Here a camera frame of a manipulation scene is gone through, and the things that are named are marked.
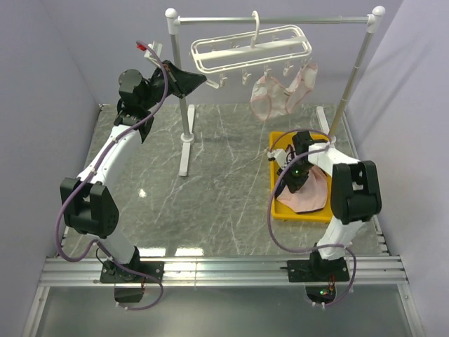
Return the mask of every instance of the gray marble surface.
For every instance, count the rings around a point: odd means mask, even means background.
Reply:
[[[324,105],[328,121],[334,105]],[[115,106],[104,106],[87,162],[106,141]],[[282,254],[267,230],[269,132],[319,128],[315,106],[298,105],[292,115],[261,122],[247,104],[198,105],[188,177],[179,177],[182,124],[177,105],[165,105],[152,132],[132,156],[112,189],[119,225],[143,256],[244,256]],[[342,125],[337,148],[352,155]],[[289,247],[313,246],[323,223],[273,220],[276,236]],[[79,255],[88,238],[69,229],[65,251]],[[381,253],[375,227],[366,224],[353,240],[359,255]]]

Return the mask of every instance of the white end cap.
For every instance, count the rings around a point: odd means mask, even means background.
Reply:
[[[179,32],[177,25],[175,25],[175,21],[179,18],[177,11],[174,8],[167,9],[166,18],[168,25],[168,33],[170,33],[170,35],[176,35]]]
[[[366,31],[371,34],[376,33],[384,15],[384,6],[377,6],[376,8],[374,8],[373,14],[368,14],[368,28],[366,29]]]

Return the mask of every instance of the yellow tray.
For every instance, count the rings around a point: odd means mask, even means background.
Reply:
[[[269,134],[269,146],[271,147],[274,143],[274,141],[282,135],[283,132],[281,131],[272,131]],[[292,137],[295,133],[289,133],[288,135],[285,135],[280,139],[280,141],[277,142],[274,149],[286,149],[288,144],[292,143]],[[326,139],[326,137],[319,135],[319,134],[312,134],[311,137],[313,139]],[[276,172],[279,170],[279,165],[275,161],[271,161],[269,163],[269,179],[270,179],[270,186],[271,191],[273,192],[274,184],[276,183],[278,179],[278,175]],[[312,213],[306,213],[306,214],[296,214],[294,211],[292,211],[290,208],[288,208],[286,205],[283,205],[277,200],[274,200],[274,203],[272,204],[272,215],[275,219],[281,219],[281,220],[301,220],[301,221],[314,221],[314,222],[320,222],[320,223],[329,223],[330,219],[332,218],[332,210],[330,209],[330,186],[332,185],[332,178],[330,176],[328,177],[328,201],[326,202],[326,205],[324,206],[324,209],[312,212]]]

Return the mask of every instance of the gray wall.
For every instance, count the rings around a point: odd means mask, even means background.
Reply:
[[[0,6],[0,334],[20,336],[98,106],[38,0]]]
[[[349,105],[376,162],[389,248],[401,254],[429,337],[447,336],[449,3],[405,0]]]
[[[165,10],[177,9],[181,16],[261,16],[292,15],[365,15],[377,5],[385,5],[387,14],[379,34],[367,54],[367,65],[386,32],[402,0],[42,0],[60,30],[74,60],[100,103],[118,98],[120,73],[135,67],[149,76],[153,67],[135,48],[135,40],[163,42],[163,57],[172,59]],[[194,71],[189,57],[190,44],[196,39],[248,32],[253,25],[185,26],[180,33],[182,59],[186,70]],[[349,76],[365,27],[363,25],[303,25],[319,64],[316,90],[307,97],[311,103],[336,103]],[[281,70],[275,72],[280,79]],[[252,84],[243,87],[240,75],[230,77],[229,85],[219,91],[204,86],[189,97],[193,103],[248,102]],[[262,75],[255,70],[253,80]]]

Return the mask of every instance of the hanger hook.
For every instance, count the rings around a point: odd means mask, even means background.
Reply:
[[[259,19],[259,13],[257,11],[253,11],[253,14],[251,14],[253,18],[255,18],[255,35],[251,38],[251,48],[254,48],[257,38],[259,37],[259,28],[260,28],[260,19]]]

